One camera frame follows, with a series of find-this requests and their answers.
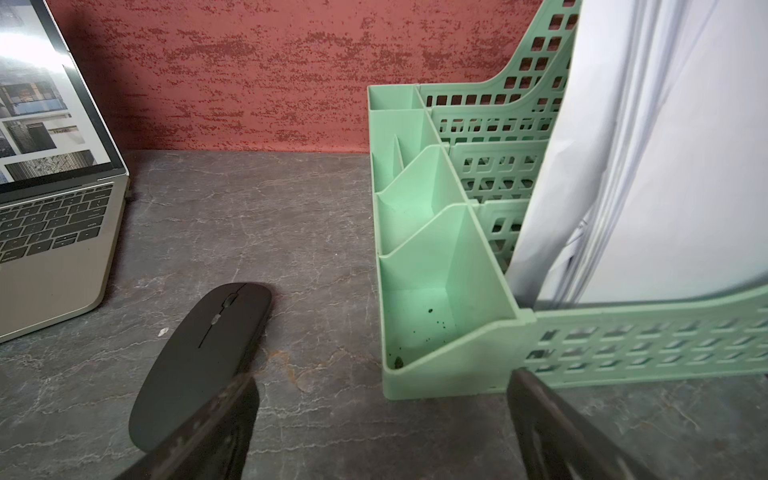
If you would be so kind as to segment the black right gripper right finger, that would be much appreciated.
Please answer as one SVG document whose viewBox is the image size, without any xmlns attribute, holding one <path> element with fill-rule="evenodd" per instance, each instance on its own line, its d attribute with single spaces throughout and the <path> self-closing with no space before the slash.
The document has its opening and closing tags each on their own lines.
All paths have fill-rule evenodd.
<svg viewBox="0 0 768 480">
<path fill-rule="evenodd" d="M 506 391 L 529 479 L 655 479 L 555 391 L 525 368 Z"/>
</svg>

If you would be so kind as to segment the silver laptop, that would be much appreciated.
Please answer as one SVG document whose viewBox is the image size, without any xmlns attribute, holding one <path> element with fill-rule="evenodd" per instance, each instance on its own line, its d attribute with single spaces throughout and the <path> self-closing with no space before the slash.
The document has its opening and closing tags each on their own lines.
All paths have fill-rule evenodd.
<svg viewBox="0 0 768 480">
<path fill-rule="evenodd" d="M 1 5 L 1 338 L 103 300 L 128 168 L 44 1 Z"/>
</svg>

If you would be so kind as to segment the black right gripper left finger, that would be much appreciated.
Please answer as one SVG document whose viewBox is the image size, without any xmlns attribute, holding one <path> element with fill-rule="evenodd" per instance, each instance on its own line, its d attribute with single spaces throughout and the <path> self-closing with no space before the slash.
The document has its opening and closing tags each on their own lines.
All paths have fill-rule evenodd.
<svg viewBox="0 0 768 480">
<path fill-rule="evenodd" d="M 120 479 L 240 479 L 260 404 L 255 380 L 236 376 Z"/>
</svg>

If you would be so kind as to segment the black wireless mouse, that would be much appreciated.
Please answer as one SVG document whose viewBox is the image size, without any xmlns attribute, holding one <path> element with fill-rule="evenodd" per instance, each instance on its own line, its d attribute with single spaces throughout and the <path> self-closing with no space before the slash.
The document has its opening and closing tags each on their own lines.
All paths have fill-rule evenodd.
<svg viewBox="0 0 768 480">
<path fill-rule="evenodd" d="M 163 347 L 138 393 L 129 436 L 156 448 L 235 376 L 249 370 L 267 325 L 273 293 L 259 283 L 228 283 L 204 295 Z"/>
</svg>

